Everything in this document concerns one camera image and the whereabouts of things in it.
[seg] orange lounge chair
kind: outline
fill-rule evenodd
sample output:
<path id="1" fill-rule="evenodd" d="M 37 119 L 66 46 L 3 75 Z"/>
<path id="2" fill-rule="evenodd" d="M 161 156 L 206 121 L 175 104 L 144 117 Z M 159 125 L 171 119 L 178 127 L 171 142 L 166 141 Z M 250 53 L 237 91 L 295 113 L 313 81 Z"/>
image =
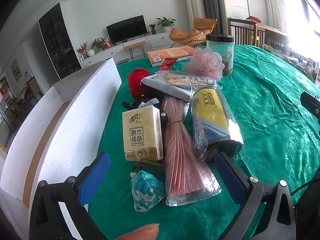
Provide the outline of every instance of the orange lounge chair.
<path id="1" fill-rule="evenodd" d="M 171 47 L 177 43 L 195 46 L 204 42 L 205 36 L 213 31 L 216 24 L 217 19 L 195 18 L 193 21 L 194 28 L 189 32 L 173 28 L 169 35 L 170 40 L 174 42 Z"/>

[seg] fingernail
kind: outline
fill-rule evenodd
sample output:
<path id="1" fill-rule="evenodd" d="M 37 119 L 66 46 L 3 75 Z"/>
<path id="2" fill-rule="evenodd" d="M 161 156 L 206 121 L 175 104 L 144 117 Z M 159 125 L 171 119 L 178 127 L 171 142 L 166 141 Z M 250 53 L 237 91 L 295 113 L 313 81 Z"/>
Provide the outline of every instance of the fingernail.
<path id="1" fill-rule="evenodd" d="M 137 228 L 136 230 L 134 230 L 134 232 L 140 232 L 140 231 L 144 231 L 144 230 L 152 230 L 155 229 L 159 226 L 160 224 L 149 224 L 149 225 L 145 225 L 143 227 Z"/>

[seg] wooden stool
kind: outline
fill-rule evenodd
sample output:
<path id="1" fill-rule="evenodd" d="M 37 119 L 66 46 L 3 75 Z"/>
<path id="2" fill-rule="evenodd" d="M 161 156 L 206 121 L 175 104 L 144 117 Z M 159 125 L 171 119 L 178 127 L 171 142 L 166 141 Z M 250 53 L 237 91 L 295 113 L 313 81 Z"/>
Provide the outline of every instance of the wooden stool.
<path id="1" fill-rule="evenodd" d="M 143 48 L 143 45 L 146 45 L 147 42 L 146 41 L 142 41 L 142 42 L 139 42 L 139 43 L 135 43 L 135 44 L 132 44 L 132 45 L 129 45 L 129 46 L 126 46 L 124 47 L 124 50 L 129 50 L 129 53 L 130 53 L 130 56 L 131 56 L 131 60 L 133 60 L 133 52 L 132 52 L 132 49 L 133 48 L 136 48 L 136 47 L 139 47 L 143 56 L 145 57 L 146 56 L 146 53 L 144 51 L 144 48 Z"/>

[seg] book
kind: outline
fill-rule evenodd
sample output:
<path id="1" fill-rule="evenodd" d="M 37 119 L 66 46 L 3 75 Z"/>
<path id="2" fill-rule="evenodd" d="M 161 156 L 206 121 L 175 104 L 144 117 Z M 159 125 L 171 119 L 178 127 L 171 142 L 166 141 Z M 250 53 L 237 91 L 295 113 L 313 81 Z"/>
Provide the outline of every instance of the book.
<path id="1" fill-rule="evenodd" d="M 195 49 L 190 46 L 182 46 L 171 49 L 161 49 L 148 52 L 148 58 L 153 67 L 160 66 L 166 58 L 177 58 L 177 61 L 188 60 L 194 54 Z"/>

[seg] red decoration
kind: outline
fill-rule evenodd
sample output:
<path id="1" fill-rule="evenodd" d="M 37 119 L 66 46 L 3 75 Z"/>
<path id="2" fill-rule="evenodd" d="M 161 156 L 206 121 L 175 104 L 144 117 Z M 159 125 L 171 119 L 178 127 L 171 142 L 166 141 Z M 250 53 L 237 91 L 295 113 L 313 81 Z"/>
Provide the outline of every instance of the red decoration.
<path id="1" fill-rule="evenodd" d="M 4 95 L 6 92 L 7 92 L 7 89 L 6 89 L 5 86 L 3 86 L 3 87 L 0 88 L 0 93 L 1 93 L 1 95 Z"/>
<path id="2" fill-rule="evenodd" d="M 87 42 L 85 42 L 83 45 L 80 44 L 80 48 L 77 49 L 77 52 L 79 54 L 85 53 L 87 51 L 87 46 L 88 46 Z"/>
<path id="3" fill-rule="evenodd" d="M 8 96 L 8 97 L 5 99 L 5 102 L 8 102 L 10 98 L 11 98 L 11 97 Z"/>
<path id="4" fill-rule="evenodd" d="M 134 100 L 140 99 L 148 92 L 148 87 L 142 84 L 141 80 L 150 75 L 149 71 L 144 68 L 137 68 L 128 75 L 128 86 Z"/>
<path id="5" fill-rule="evenodd" d="M 161 70 L 171 70 L 173 64 L 178 60 L 178 58 L 166 58 L 164 60 L 164 62 L 162 63 L 162 65 L 160 66 L 160 68 L 158 69 L 158 71 Z"/>
<path id="6" fill-rule="evenodd" d="M 109 44 L 106 39 L 100 38 L 103 49 L 109 49 Z"/>

